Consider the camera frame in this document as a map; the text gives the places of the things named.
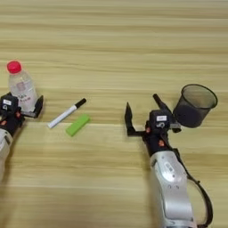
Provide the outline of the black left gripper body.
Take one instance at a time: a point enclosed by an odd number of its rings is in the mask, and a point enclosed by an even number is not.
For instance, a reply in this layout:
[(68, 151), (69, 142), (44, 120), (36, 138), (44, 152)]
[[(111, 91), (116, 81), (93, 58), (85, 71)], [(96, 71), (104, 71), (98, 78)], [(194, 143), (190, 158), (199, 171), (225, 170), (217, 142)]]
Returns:
[(0, 120), (0, 129), (7, 131), (11, 136), (14, 136), (17, 130), (22, 126), (25, 118), (20, 116), (8, 116)]

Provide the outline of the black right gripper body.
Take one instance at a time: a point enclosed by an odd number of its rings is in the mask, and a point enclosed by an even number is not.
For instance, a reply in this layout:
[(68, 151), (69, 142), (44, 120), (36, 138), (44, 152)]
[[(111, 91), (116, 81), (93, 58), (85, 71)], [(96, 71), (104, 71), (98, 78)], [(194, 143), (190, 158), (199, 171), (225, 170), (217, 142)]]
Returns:
[(179, 124), (160, 126), (147, 123), (145, 126), (145, 132), (143, 134), (143, 141), (146, 144), (148, 153), (150, 156), (159, 151), (172, 151), (173, 148), (168, 140), (168, 131), (172, 130), (174, 133), (181, 132), (181, 126)]

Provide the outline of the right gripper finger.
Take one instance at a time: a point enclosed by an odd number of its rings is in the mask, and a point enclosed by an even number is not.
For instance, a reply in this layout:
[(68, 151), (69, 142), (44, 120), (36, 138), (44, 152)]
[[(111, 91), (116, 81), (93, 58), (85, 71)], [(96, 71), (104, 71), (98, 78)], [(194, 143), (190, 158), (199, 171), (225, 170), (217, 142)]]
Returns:
[(128, 136), (143, 136), (144, 131), (136, 131), (132, 122), (133, 113), (129, 103), (126, 104), (125, 112), (125, 123), (126, 123), (126, 132)]

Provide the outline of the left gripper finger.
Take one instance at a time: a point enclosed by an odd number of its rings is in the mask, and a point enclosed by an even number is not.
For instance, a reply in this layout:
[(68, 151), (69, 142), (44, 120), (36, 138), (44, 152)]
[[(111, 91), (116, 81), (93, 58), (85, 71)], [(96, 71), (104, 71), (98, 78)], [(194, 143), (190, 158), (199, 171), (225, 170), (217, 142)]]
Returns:
[(35, 108), (33, 111), (23, 111), (21, 114), (24, 117), (28, 118), (38, 118), (42, 108), (43, 108), (43, 103), (44, 103), (44, 96), (41, 95), (36, 102)]

